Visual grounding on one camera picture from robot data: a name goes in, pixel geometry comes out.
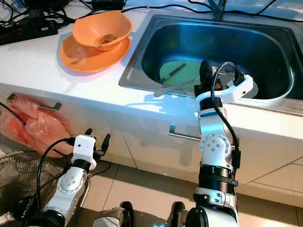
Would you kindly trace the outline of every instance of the green cutting board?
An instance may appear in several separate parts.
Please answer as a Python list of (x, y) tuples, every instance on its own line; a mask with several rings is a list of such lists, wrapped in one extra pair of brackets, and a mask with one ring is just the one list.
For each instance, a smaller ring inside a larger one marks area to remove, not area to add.
[[(195, 61), (170, 61), (162, 65), (160, 69), (160, 78), (164, 78), (166, 75), (171, 73), (173, 70), (178, 68), (183, 63), (186, 64), (185, 67), (180, 69), (176, 74), (169, 77), (166, 81), (163, 82), (163, 85), (166, 86), (173, 86), (177, 84), (182, 84), (187, 82), (191, 79), (195, 79), (199, 77), (199, 69), (200, 69), (200, 62)], [(185, 90), (194, 90), (194, 85), (200, 84), (200, 81), (195, 81), (190, 84), (184, 85), (183, 88)]]

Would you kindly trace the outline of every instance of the faucet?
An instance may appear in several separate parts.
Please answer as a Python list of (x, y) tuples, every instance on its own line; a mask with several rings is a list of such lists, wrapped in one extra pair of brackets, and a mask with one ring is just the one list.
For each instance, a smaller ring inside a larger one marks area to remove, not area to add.
[(214, 0), (208, 0), (208, 2), (213, 11), (213, 19), (222, 20), (227, 0), (219, 0), (218, 4)]

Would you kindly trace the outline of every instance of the orange bowl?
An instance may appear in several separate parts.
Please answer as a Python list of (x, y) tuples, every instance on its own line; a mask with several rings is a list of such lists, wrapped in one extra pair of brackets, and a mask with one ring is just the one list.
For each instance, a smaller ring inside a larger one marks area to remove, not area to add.
[[(122, 41), (131, 30), (131, 21), (116, 10), (76, 20), (72, 34), (75, 40), (84, 46), (108, 47)], [(100, 38), (107, 34), (113, 34), (117, 39), (99, 45)]]

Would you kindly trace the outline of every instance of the stainless steel sink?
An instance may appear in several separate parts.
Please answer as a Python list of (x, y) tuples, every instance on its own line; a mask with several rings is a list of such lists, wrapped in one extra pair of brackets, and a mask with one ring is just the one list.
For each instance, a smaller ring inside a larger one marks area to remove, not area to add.
[(163, 64), (204, 59), (213, 66), (232, 61), (254, 78), (258, 94), (241, 105), (285, 111), (303, 100), (303, 56), (290, 28), (166, 15), (152, 17), (119, 84), (154, 91), (165, 87), (158, 83)]

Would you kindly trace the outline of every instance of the orange plate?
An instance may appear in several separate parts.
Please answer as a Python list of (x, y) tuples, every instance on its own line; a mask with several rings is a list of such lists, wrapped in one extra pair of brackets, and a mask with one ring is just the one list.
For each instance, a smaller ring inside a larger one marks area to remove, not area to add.
[(61, 60), (68, 68), (78, 72), (98, 72), (119, 62), (128, 52), (130, 39), (125, 37), (121, 45), (111, 51), (100, 51), (79, 44), (73, 36), (65, 39), (61, 46)]

